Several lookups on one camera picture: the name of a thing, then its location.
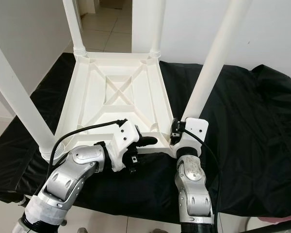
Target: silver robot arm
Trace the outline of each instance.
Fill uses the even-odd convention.
[[[107,146],[78,146],[68,153],[66,161],[55,168],[38,195],[34,195],[12,233],[55,233],[83,188],[85,180],[106,168],[120,171],[128,164],[133,171],[137,146],[156,144],[153,137],[142,137],[138,127],[124,121]]]
[[[189,135],[196,135],[203,143],[207,128],[207,121],[195,118],[187,118],[185,122],[174,120],[171,128],[170,146],[178,158],[175,182],[179,190],[182,233],[214,232],[211,199],[198,158],[201,143]],[[53,170],[38,195],[31,198],[12,233],[57,232],[88,177],[107,167],[120,171],[125,167],[124,163],[127,164],[123,163],[127,161],[127,158],[123,159],[124,154],[129,155],[130,170],[134,171],[136,147],[156,142],[156,138],[142,137],[138,127],[125,121],[107,146],[100,142],[74,148],[68,153],[66,161]]]
[[[186,118],[174,120],[171,127],[170,145],[178,158],[176,186],[179,191],[179,216],[182,233],[212,233],[215,231],[211,199],[206,189],[206,175],[199,156],[202,144],[185,131],[205,140],[208,122]]]

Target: white tape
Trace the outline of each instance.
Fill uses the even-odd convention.
[[[25,226],[25,224],[21,220],[18,220],[18,222],[16,223],[12,230],[12,233],[28,233],[30,231],[31,230],[27,226]]]
[[[38,196],[33,196],[25,209],[26,219],[30,223],[33,224],[40,220],[55,226],[62,223],[67,212],[67,210],[57,209],[46,204]]]

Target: chair leg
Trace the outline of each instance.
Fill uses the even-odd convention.
[[[163,231],[161,229],[154,229],[151,233],[168,233],[168,232]]]
[[[78,229],[78,233],[88,233],[88,232],[84,227],[82,227]]]
[[[65,225],[67,225],[67,220],[64,219],[60,225],[61,225],[62,227],[64,227]]]

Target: doorway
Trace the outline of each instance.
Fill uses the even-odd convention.
[[[87,51],[131,52],[132,0],[78,0],[77,3]],[[72,42],[65,52],[73,52]]]

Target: black cloth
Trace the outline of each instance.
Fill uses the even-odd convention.
[[[63,53],[31,99],[55,132],[75,59]],[[174,117],[181,118],[202,68],[160,62]],[[291,79],[263,65],[252,71],[224,66],[202,112],[209,122],[205,142],[222,170],[219,210],[241,216],[291,215]],[[206,150],[202,165],[215,205],[217,169]],[[178,223],[176,160],[166,154],[141,156],[137,173],[90,177],[75,205],[115,215]],[[15,117],[0,137],[0,200],[32,195],[47,163]]]

